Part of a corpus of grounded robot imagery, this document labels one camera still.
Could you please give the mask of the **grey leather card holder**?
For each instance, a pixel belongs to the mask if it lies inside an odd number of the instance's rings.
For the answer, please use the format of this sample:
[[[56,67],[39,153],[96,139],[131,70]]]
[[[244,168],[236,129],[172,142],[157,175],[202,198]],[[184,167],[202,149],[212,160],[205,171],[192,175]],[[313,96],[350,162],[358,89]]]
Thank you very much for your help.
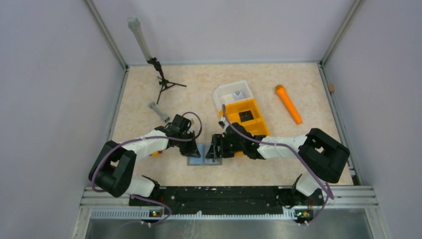
[[[198,144],[198,150],[200,157],[188,157],[187,165],[188,166],[220,166],[222,165],[222,160],[217,158],[205,158],[206,153],[209,151],[210,144]]]

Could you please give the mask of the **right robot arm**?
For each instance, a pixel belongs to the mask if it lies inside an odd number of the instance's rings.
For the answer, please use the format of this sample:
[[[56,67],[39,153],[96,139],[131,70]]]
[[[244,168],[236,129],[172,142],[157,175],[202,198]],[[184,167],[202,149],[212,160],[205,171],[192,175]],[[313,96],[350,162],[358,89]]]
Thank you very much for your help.
[[[294,137],[253,135],[238,123],[223,124],[222,134],[212,136],[206,159],[232,158],[241,152],[250,159],[297,158],[306,173],[296,182],[292,199],[305,205],[320,188],[334,198],[329,184],[338,183],[350,150],[319,128]]]

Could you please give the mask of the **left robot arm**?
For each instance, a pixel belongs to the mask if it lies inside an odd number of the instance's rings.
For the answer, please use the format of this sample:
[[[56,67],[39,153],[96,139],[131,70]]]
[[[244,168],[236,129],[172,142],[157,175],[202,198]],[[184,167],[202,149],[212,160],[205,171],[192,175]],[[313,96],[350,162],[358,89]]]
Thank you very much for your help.
[[[192,121],[176,114],[172,122],[158,126],[135,139],[117,143],[106,142],[94,162],[88,179],[91,189],[118,198],[124,194],[140,196],[148,206],[159,201],[158,182],[146,176],[134,175],[141,159],[155,152],[177,147],[182,156],[200,157],[196,139],[202,131],[192,129]]]

